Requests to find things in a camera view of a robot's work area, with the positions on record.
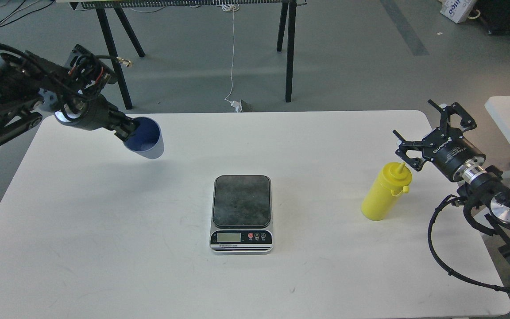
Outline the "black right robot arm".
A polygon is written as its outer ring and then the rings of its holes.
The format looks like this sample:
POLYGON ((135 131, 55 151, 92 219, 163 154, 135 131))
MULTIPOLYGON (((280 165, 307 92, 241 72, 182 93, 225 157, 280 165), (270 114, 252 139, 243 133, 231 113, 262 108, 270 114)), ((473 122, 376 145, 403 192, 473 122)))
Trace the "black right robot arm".
POLYGON ((488 236, 498 235, 505 244, 502 256, 510 263, 510 187, 502 181, 497 167, 485 168, 486 155, 465 137, 476 129, 475 119, 458 103, 439 105, 428 101, 440 116, 439 125, 421 140, 409 141, 397 131, 395 153, 411 169, 421 171, 431 163, 447 180, 459 183, 456 204, 462 206, 465 220, 488 236))

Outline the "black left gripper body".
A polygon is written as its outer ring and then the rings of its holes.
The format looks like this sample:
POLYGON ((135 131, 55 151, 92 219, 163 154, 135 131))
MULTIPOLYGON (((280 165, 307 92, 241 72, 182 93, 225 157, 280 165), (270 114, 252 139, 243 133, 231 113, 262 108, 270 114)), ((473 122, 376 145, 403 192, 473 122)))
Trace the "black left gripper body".
POLYGON ((103 95, 90 101, 71 98, 54 112, 55 118, 62 125, 87 131, 99 128, 114 130, 121 123, 120 114, 119 109, 103 95))

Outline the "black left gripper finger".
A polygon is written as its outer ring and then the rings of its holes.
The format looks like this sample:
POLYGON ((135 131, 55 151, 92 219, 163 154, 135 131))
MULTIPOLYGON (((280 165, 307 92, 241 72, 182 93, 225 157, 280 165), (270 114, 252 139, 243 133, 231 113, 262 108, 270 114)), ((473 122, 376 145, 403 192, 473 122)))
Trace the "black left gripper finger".
POLYGON ((118 125, 113 127, 113 131, 115 136, 125 143, 125 141, 135 136, 136 124, 118 125))
POLYGON ((119 111, 118 108, 110 107, 108 109, 107 129, 111 131, 135 131, 138 124, 131 117, 119 111))

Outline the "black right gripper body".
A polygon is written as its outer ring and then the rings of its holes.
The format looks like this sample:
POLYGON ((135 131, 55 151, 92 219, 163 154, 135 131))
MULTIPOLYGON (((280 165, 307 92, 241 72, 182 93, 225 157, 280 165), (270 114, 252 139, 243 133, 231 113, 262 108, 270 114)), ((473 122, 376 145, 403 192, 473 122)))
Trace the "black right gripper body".
POLYGON ((482 165, 486 161, 486 156, 464 137, 459 128, 449 128, 446 134, 435 129, 422 141, 427 144, 422 151, 423 157, 451 182, 462 180, 459 169, 465 162, 482 165))

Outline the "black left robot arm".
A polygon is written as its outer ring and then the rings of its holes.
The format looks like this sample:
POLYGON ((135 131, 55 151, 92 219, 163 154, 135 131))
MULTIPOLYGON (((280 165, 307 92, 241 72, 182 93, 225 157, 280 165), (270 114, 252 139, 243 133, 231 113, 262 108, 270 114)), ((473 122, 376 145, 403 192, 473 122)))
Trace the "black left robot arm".
POLYGON ((105 85, 117 82, 103 60, 131 65, 121 57, 97 56, 75 45, 61 66, 0 43, 0 146, 39 125, 43 116, 37 109, 53 112, 68 127, 104 128, 123 142, 132 140, 143 125, 102 95, 105 85))

